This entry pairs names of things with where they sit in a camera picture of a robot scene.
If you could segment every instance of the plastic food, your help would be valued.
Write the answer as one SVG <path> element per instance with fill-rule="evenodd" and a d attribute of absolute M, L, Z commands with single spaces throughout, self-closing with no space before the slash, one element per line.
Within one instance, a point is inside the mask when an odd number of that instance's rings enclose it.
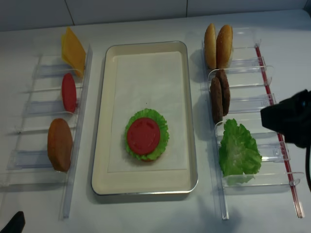
<path fill-rule="evenodd" d="M 228 119 L 224 125 L 224 136 L 219 148 L 219 164 L 224 176 L 256 174 L 261 159 L 256 140 L 235 119 Z"/>
<path fill-rule="evenodd" d="M 216 30 L 214 24 L 210 24 L 204 35 L 204 55 L 207 66 L 216 69 Z"/>
<path fill-rule="evenodd" d="M 66 34 L 62 35 L 62 59 L 76 69 L 78 77 L 83 77 L 86 52 L 70 27 L 67 27 Z"/>
<path fill-rule="evenodd" d="M 127 143 L 130 149 L 139 155 L 155 150 L 160 141 L 160 129 L 151 118 L 139 118 L 127 131 Z"/>
<path fill-rule="evenodd" d="M 223 116 L 226 116 L 229 113 L 229 107 L 230 107 L 230 89 L 229 89 L 227 75 L 225 74 L 225 70 L 224 69 L 218 70 L 216 72 L 216 78 L 219 79 L 220 86 L 222 87 Z"/>
<path fill-rule="evenodd" d="M 55 170 L 69 170 L 72 144 L 67 122 L 62 118 L 53 120 L 48 134 L 48 157 Z"/>
<path fill-rule="evenodd" d="M 170 135 L 165 118 L 156 110 L 146 108 L 130 118 L 124 137 L 126 151 L 134 158 L 148 162 L 156 160 L 165 151 Z"/>
<path fill-rule="evenodd" d="M 77 106 L 77 91 L 73 77 L 70 73 L 65 74 L 63 78 L 62 98 L 65 110 L 74 113 Z"/>
<path fill-rule="evenodd" d="M 233 31 L 230 25 L 224 25 L 218 33 L 216 39 L 216 60 L 218 69 L 230 66 L 233 52 L 232 37 Z"/>
<path fill-rule="evenodd" d="M 212 102 L 212 115 L 214 123 L 223 120 L 223 97 L 222 88 L 218 78 L 213 78 L 210 85 L 210 97 Z"/>

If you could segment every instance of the red tomato slice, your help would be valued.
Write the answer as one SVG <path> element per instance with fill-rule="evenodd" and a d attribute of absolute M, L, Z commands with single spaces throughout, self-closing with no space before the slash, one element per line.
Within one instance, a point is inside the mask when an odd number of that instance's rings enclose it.
<path fill-rule="evenodd" d="M 160 141 L 160 128 L 147 117 L 133 122 L 127 131 L 127 143 L 130 149 L 139 155 L 149 154 L 155 150 Z"/>
<path fill-rule="evenodd" d="M 74 113 L 77 106 L 77 91 L 70 73 L 64 75 L 62 82 L 63 105 L 66 111 Z"/>

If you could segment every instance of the white paper liner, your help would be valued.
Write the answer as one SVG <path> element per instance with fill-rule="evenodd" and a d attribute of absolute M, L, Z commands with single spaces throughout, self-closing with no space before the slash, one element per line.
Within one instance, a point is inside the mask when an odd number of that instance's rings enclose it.
<path fill-rule="evenodd" d="M 108 172 L 186 169 L 188 141 L 182 58 L 178 52 L 118 56 Z M 167 120 L 170 139 L 154 162 L 125 151 L 124 131 L 138 111 L 155 109 Z"/>

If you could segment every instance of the top bun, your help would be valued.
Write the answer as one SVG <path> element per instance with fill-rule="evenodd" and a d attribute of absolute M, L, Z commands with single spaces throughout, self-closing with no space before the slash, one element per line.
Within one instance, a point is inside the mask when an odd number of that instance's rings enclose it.
<path fill-rule="evenodd" d="M 216 69 L 216 31 L 214 24 L 210 24 L 204 36 L 204 54 L 207 66 Z"/>
<path fill-rule="evenodd" d="M 216 48 L 217 48 L 217 68 L 223 69 L 229 66 L 231 51 L 232 51 L 232 27 L 230 25 L 224 25 L 217 36 Z"/>

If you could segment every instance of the brown patty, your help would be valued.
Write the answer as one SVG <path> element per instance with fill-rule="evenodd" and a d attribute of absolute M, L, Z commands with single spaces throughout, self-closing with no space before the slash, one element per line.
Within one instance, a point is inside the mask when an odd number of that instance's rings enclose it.
<path fill-rule="evenodd" d="M 57 171 L 68 171 L 72 136 L 67 122 L 61 118 L 52 121 L 48 134 L 48 157 Z"/>
<path fill-rule="evenodd" d="M 230 106 L 230 89 L 227 79 L 227 75 L 223 69 L 216 72 L 216 78 L 219 79 L 220 86 L 222 87 L 222 97 L 223 97 L 223 116 L 226 116 L 229 112 Z"/>
<path fill-rule="evenodd" d="M 214 123 L 217 124 L 223 120 L 223 97 L 222 88 L 219 79 L 213 78 L 210 85 L 210 97 L 212 100 L 212 115 Z"/>

